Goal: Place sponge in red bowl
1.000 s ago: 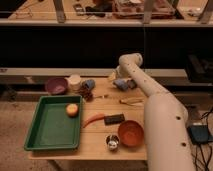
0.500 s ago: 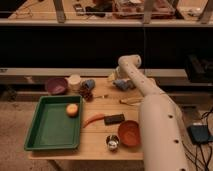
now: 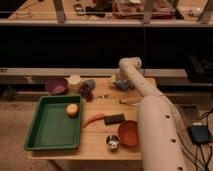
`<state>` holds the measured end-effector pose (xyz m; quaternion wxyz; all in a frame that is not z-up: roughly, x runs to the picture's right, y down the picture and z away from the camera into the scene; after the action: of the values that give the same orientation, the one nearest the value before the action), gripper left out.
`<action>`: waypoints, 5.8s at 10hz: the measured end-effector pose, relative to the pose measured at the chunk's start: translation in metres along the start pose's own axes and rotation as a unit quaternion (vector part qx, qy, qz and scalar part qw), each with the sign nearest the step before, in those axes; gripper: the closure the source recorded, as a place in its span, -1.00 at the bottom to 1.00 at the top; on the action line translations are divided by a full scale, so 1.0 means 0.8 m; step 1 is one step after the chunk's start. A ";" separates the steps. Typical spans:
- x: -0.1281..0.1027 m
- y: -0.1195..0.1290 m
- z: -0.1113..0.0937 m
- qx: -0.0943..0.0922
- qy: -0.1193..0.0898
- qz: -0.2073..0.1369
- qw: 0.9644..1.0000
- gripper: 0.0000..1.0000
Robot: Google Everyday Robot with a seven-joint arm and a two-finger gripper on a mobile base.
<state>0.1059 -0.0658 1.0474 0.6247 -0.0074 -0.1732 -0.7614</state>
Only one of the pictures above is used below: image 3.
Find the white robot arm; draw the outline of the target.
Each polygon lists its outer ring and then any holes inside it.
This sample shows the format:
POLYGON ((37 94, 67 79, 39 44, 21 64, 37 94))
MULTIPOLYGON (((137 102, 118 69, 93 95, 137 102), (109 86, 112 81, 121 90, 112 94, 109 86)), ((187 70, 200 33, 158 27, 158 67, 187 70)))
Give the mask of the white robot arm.
POLYGON ((139 57, 122 58, 117 76, 130 81, 142 96, 137 123, 144 171, 187 171, 174 122, 179 111, 141 74, 141 67, 139 57))

